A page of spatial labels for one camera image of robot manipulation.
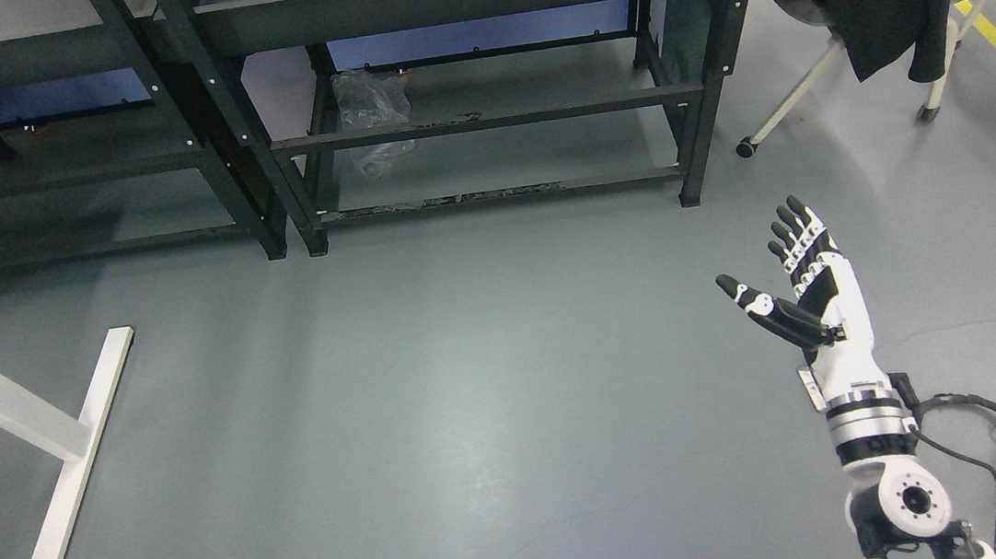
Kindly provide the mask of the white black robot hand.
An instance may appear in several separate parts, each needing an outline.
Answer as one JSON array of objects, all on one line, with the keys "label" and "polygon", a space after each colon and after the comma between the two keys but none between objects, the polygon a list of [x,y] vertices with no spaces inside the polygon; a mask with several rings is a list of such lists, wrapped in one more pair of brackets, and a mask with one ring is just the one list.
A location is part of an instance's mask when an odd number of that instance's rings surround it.
[{"label": "white black robot hand", "polygon": [[767,248],[790,278],[796,300],[761,293],[730,275],[717,285],[750,319],[805,353],[825,402],[882,389],[889,378],[874,361],[875,334],[851,262],[813,209],[789,195],[776,207]]}]

